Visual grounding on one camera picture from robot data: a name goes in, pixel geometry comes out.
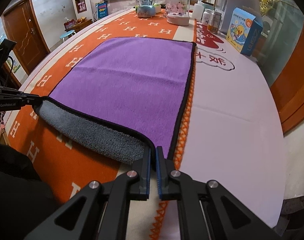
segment snow globe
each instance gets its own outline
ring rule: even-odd
[[[187,26],[189,25],[190,0],[170,0],[167,22]]]
[[[137,15],[139,18],[150,18],[156,14],[156,9],[153,6],[155,0],[136,0],[138,4]]]

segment screw head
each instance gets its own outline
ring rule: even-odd
[[[218,184],[218,182],[217,182],[216,180],[210,180],[210,181],[208,182],[208,185],[209,185],[210,188],[215,188],[215,187],[217,187],[219,184]]]
[[[136,171],[128,171],[126,174],[128,175],[128,177],[134,178],[138,173]]]
[[[181,175],[181,172],[179,172],[179,171],[177,171],[177,170],[174,170],[174,171],[171,171],[170,174],[171,174],[172,177],[175,177],[175,178],[176,178],[176,177],[178,177],[178,176]]]
[[[91,181],[91,182],[89,183],[89,187],[92,188],[92,189],[97,188],[99,185],[100,185],[100,183],[99,183],[98,181],[96,181],[96,180]]]

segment wooden side table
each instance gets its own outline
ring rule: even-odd
[[[85,20],[84,22],[78,23],[68,29],[66,29],[66,32],[69,32],[71,30],[75,30],[76,33],[78,33],[80,30],[84,29],[85,27],[89,26],[92,24],[92,19]]]

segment glass jar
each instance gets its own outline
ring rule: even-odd
[[[170,0],[169,13],[189,16],[190,0]]]

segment duck box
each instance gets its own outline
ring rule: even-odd
[[[226,39],[238,52],[251,56],[262,29],[263,23],[260,15],[255,16],[237,7],[233,10]]]

